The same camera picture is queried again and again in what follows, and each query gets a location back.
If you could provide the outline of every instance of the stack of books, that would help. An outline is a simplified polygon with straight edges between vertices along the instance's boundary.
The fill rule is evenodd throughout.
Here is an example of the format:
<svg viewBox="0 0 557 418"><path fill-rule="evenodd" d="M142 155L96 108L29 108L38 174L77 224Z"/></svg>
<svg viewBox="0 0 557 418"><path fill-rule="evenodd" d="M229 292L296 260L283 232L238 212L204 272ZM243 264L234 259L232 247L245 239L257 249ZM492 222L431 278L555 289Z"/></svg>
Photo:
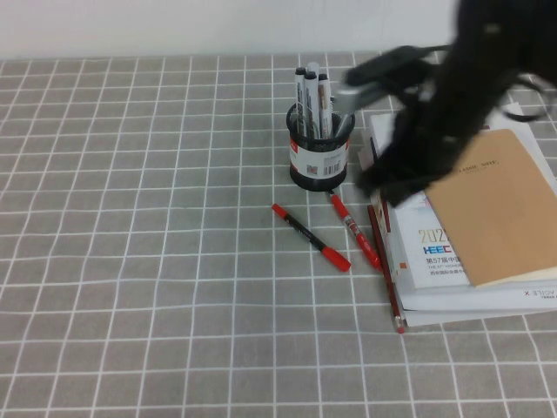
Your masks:
<svg viewBox="0 0 557 418"><path fill-rule="evenodd" d="M362 168L393 118L371 116ZM495 111L453 174L396 208L380 196L369 208L395 318L409 327L557 308L557 181L528 124Z"/></svg>

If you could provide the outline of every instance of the black mesh pen holder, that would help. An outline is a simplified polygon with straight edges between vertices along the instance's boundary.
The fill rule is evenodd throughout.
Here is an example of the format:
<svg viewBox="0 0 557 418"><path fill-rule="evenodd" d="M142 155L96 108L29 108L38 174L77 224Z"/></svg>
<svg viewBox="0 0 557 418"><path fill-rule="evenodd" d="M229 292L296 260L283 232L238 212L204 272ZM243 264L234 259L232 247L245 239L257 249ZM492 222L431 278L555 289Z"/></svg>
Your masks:
<svg viewBox="0 0 557 418"><path fill-rule="evenodd" d="M350 115L348 123L335 138L312 139L298 132L298 115L294 104L286 113L286 126L290 132L290 177L302 189L328 192L345 181L348 168L350 135L356 117ZM333 131L337 131L341 116L332 114Z"/></svg>

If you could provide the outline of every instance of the marker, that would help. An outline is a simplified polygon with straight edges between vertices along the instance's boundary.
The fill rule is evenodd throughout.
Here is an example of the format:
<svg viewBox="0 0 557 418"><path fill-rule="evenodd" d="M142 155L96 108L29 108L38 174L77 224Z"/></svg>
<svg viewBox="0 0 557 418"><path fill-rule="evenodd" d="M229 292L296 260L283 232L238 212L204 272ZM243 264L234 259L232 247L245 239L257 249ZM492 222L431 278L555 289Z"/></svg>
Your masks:
<svg viewBox="0 0 557 418"><path fill-rule="evenodd" d="M319 74L319 122L321 126L321 138L334 137L332 131L332 109L331 109L331 82L326 74Z"/></svg>
<svg viewBox="0 0 557 418"><path fill-rule="evenodd" d="M305 122L307 120L307 107L305 104L305 68L299 67L296 69L296 103L298 134L307 136L305 131Z"/></svg>
<svg viewBox="0 0 557 418"><path fill-rule="evenodd" d="M330 191L329 195L331 196L332 205L337 210L337 213L340 215L340 218L342 218L342 220L344 221L348 229L354 235L356 242L358 242L358 245L364 252L364 255L366 256L367 260L377 270L382 271L381 260L379 259L379 256L373 250L372 246L369 245L366 236L359 230L356 221L352 218L352 216L348 212L348 209L346 209L346 206L344 206L339 196L334 194L333 191Z"/></svg>
<svg viewBox="0 0 557 418"><path fill-rule="evenodd" d="M319 139L319 95L317 74L309 71L305 74L305 100L307 103L307 137Z"/></svg>
<svg viewBox="0 0 557 418"><path fill-rule="evenodd" d="M323 241L313 235L310 231L300 224L291 214L285 211L276 203L272 206L272 210L282 219L284 219L292 228L305 236L310 243L321 251L321 253L331 261L341 272L347 272L350 269L350 261L345 259L342 254L327 246Z"/></svg>

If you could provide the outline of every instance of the brown notebook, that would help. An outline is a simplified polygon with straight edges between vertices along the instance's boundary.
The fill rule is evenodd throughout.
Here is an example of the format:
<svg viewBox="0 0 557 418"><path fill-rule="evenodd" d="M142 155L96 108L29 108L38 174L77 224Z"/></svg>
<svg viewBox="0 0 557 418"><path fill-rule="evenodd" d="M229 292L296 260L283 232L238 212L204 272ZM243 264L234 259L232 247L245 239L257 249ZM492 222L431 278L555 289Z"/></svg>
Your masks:
<svg viewBox="0 0 557 418"><path fill-rule="evenodd" d="M511 130L478 135L427 191L470 283L557 278L557 196Z"/></svg>

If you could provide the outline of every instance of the pencil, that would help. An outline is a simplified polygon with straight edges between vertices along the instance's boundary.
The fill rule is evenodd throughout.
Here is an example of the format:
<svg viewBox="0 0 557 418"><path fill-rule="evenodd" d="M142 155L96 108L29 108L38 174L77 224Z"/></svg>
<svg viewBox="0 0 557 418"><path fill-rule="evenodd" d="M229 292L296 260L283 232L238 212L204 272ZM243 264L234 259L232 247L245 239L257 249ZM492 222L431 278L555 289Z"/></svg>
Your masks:
<svg viewBox="0 0 557 418"><path fill-rule="evenodd" d="M393 310L394 324L397 328L399 334L404 333L404 321L402 316L400 316L399 303L397 302L397 297L394 294L394 284L393 278L391 277L391 271L389 269L389 264L386 258L385 246L383 244L383 239L381 238L381 231L379 230L379 222L375 216L375 209L373 205L368 205L367 212L369 214L369 220L372 223L373 236L375 237L375 243L379 252L379 259L383 265L383 277L385 278L386 291L389 296L389 302L391 303L391 309Z"/></svg>

